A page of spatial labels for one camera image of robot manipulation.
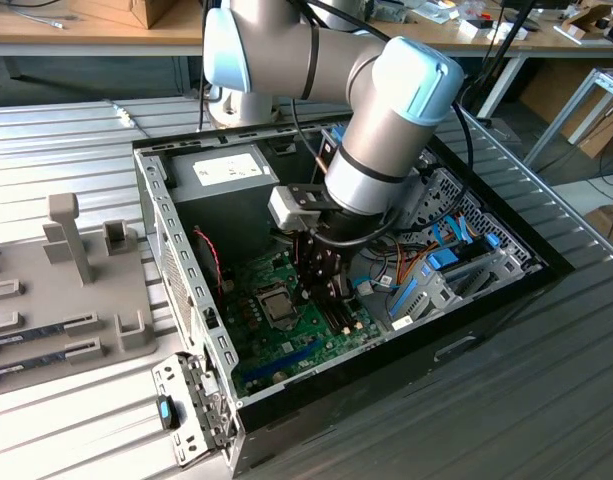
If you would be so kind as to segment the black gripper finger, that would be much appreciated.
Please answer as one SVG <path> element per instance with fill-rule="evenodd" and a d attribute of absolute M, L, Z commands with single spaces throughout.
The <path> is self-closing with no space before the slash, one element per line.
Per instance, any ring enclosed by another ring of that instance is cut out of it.
<path fill-rule="evenodd" d="M 306 299 L 318 299 L 318 276 L 320 253 L 316 240 L 308 232 L 299 232 L 293 241 L 293 264 L 297 273 L 297 287 L 294 297 L 299 297 L 300 303 Z"/>
<path fill-rule="evenodd" d="M 350 265 L 350 258 L 341 252 L 330 248 L 318 252 L 314 267 L 314 298 L 320 301 L 350 299 L 353 294 Z"/>

